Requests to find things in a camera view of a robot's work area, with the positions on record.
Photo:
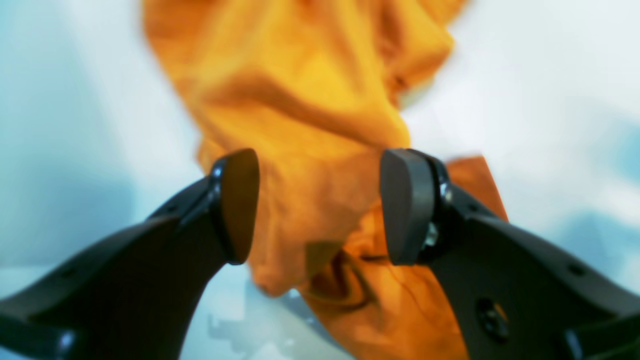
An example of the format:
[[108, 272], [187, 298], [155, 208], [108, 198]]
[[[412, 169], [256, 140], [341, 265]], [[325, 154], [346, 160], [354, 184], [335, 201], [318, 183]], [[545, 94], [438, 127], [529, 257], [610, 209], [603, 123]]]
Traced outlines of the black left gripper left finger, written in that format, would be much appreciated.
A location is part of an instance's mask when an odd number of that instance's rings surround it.
[[1, 301], [1, 346], [31, 360], [176, 360], [210, 280], [246, 262], [258, 209], [253, 149], [145, 221], [114, 233]]

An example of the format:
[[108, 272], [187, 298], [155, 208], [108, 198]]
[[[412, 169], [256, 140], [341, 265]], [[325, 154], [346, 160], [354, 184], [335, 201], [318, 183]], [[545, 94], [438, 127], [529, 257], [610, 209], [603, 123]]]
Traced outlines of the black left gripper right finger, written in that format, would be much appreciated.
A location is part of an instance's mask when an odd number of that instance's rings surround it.
[[640, 300], [452, 183], [439, 159], [384, 151], [388, 255], [438, 280], [471, 360], [637, 360]]

